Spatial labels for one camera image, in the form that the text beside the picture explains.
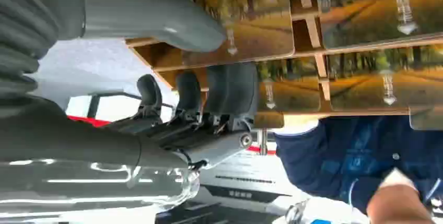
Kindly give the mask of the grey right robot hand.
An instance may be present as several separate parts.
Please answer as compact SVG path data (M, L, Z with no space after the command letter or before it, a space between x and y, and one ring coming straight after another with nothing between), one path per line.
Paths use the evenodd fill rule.
M104 127L33 94L31 74L56 42L141 37L193 53L227 34L191 0L1 0L2 223L168 211L198 193L201 169L252 144L253 63L209 66L205 103L195 74L179 75L176 116L159 125L151 75L138 82L143 107Z

